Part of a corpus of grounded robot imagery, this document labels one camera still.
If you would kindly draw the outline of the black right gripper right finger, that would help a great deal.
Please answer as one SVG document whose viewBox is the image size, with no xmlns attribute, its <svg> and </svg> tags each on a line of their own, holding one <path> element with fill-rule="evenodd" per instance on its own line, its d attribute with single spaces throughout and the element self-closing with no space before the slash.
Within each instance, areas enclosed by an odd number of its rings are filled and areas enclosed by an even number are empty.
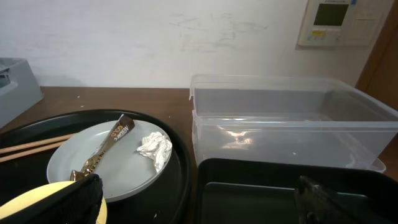
<svg viewBox="0 0 398 224">
<path fill-rule="evenodd" d="M 389 222 L 387 217 L 371 210 L 369 202 L 346 202 L 336 192 L 302 175 L 294 190 L 294 199 L 299 223 L 372 224 Z"/>
</svg>

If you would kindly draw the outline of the wooden chopstick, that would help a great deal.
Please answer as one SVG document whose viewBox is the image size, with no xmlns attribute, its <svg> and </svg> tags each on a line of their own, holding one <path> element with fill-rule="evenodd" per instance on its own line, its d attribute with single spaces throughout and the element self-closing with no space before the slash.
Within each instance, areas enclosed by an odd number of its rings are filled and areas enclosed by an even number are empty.
<svg viewBox="0 0 398 224">
<path fill-rule="evenodd" d="M 47 151 L 49 149 L 53 149 L 53 148 L 59 147 L 63 143 L 64 143 L 64 141 L 57 142 L 57 143 L 49 144 L 49 145 L 46 145 L 46 146 L 38 147 L 38 148 L 35 148 L 35 149 L 31 149 L 31 150 L 28 150 L 28 151 L 12 154 L 10 156 L 1 157 L 0 162 L 6 162 L 6 161 L 10 161 L 10 160 L 17 159 L 17 158 L 20 158 L 20 157 L 28 156 L 28 155 L 31 155 L 31 154 L 36 154 L 38 152 Z"/>
<path fill-rule="evenodd" d="M 55 138 L 44 139 L 44 140 L 40 140 L 40 141 L 20 144 L 20 145 L 17 145 L 17 146 L 2 148 L 1 149 L 1 154 L 5 154 L 5 153 L 8 153 L 8 152 L 25 150 L 25 149 L 36 149 L 36 148 L 47 147 L 47 146 L 54 146 L 54 147 L 60 146 L 66 140 L 70 139 L 74 135 L 75 135 L 75 133 L 67 134 L 67 135 L 64 135 L 64 136 L 58 136 L 58 137 L 55 137 Z"/>
</svg>

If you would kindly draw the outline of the brown coffee stick wrapper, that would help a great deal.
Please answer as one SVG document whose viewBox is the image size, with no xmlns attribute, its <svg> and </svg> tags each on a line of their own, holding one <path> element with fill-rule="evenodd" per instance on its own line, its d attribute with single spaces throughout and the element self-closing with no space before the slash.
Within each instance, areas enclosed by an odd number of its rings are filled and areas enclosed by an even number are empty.
<svg viewBox="0 0 398 224">
<path fill-rule="evenodd" d="M 93 174 L 104 155 L 126 134 L 130 133 L 134 127 L 135 123 L 133 119 L 122 114 L 104 141 L 100 144 L 99 148 L 97 148 L 96 152 L 85 161 L 81 171 L 71 171 L 70 180 L 78 181 L 90 174 Z"/>
</svg>

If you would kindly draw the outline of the white tissue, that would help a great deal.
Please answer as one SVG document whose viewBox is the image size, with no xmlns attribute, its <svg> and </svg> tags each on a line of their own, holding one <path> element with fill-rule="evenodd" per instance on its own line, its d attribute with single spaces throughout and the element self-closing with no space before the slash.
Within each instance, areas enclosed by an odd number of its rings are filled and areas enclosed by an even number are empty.
<svg viewBox="0 0 398 224">
<path fill-rule="evenodd" d="M 137 152 L 152 159 L 156 173 L 159 173 L 171 155 L 171 141 L 162 133 L 153 132 L 149 136 L 143 137 L 141 143 L 142 145 L 137 148 Z"/>
</svg>

